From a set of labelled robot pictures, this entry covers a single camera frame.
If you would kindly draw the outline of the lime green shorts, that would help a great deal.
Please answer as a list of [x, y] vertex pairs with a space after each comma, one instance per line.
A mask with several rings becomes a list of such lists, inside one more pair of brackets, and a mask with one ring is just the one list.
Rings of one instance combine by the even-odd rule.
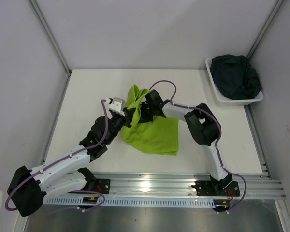
[[147, 154], [176, 156], [179, 151], [178, 124], [176, 118], [154, 116], [150, 122], [141, 122], [141, 101], [149, 90], [132, 85], [125, 107], [134, 110], [131, 127], [120, 131], [122, 141]]

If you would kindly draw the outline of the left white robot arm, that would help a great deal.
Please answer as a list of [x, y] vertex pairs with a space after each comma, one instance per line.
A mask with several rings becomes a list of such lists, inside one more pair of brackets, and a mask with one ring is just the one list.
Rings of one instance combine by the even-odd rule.
[[48, 200], [65, 193], [91, 193], [96, 178], [86, 165], [102, 156], [123, 127], [131, 127], [134, 110], [125, 108], [112, 117], [95, 120], [87, 136], [66, 155], [40, 166], [19, 167], [7, 189], [5, 208], [26, 217]]

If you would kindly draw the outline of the dark green shorts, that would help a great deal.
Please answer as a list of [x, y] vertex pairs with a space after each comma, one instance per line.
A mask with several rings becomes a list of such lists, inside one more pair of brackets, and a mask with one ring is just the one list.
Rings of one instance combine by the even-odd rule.
[[231, 100], [253, 99], [262, 90], [257, 71], [243, 55], [214, 57], [210, 72], [220, 93]]

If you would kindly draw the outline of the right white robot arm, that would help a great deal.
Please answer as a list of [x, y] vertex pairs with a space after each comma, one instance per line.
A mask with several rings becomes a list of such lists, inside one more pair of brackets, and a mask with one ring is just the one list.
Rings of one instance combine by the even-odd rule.
[[141, 121], [153, 121], [155, 116], [175, 118], [186, 122], [193, 140], [201, 145], [207, 155], [210, 170], [211, 191], [222, 195], [232, 182], [232, 175], [225, 170], [219, 151], [221, 125], [205, 103], [187, 106], [163, 100], [156, 90], [145, 95], [141, 103]]

